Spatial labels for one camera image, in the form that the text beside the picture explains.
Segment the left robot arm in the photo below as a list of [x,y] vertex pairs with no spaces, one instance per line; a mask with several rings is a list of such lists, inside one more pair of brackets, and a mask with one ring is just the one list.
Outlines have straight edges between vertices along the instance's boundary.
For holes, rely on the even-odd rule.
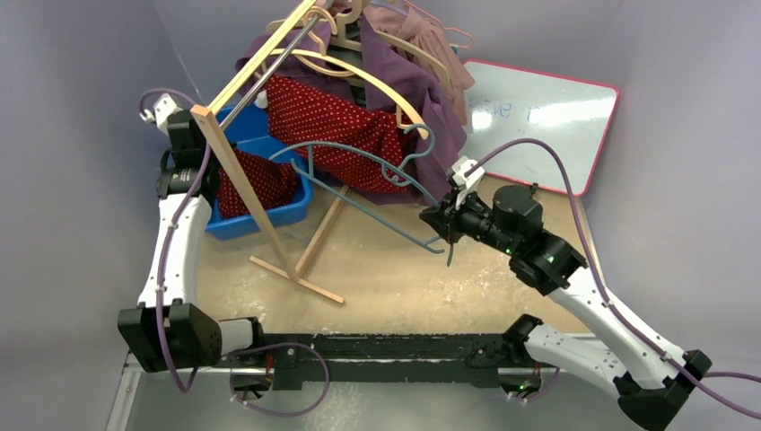
[[118,331],[147,373],[217,365],[232,352],[244,366],[267,358],[256,318],[218,321],[197,304],[198,245],[212,218],[220,164],[188,110],[166,120],[157,196],[160,225],[153,262],[136,306]]

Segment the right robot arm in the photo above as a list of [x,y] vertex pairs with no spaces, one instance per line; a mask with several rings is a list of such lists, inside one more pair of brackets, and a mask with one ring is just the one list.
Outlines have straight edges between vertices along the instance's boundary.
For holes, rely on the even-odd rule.
[[503,352],[515,365],[531,359],[558,365],[616,399],[645,430],[666,429],[694,384],[712,365],[699,350],[686,351],[662,337],[608,289],[597,286],[587,260],[543,225],[543,207],[529,189],[503,186],[488,206],[470,193],[457,207],[453,190],[419,217],[448,244],[467,236],[509,255],[524,285],[561,305],[600,341],[596,347],[523,314],[505,334]]

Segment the blue-grey plastic hanger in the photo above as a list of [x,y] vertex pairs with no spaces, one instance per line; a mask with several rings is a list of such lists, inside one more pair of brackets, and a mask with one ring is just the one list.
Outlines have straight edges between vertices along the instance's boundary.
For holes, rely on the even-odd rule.
[[376,197],[416,195],[424,205],[438,203],[449,189],[446,171],[434,166],[440,144],[431,131],[423,139],[385,118],[352,124],[269,121],[272,137],[350,189]]

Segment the red polka dot skirt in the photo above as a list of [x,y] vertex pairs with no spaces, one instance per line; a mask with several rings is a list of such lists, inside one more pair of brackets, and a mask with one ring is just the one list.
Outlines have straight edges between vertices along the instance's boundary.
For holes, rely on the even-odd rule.
[[[366,110],[336,95],[293,79],[275,75],[265,85],[268,133],[283,145],[307,141],[330,141],[349,145],[400,165],[407,155],[407,141],[397,127],[394,114]],[[312,147],[314,167],[332,180],[349,186],[367,199],[397,203],[418,194],[410,186],[392,185],[381,173],[381,165],[359,154],[335,147]],[[290,204],[301,186],[300,175],[290,162],[234,149],[250,186],[265,210]],[[247,216],[249,210],[226,171],[216,195],[223,220]]]

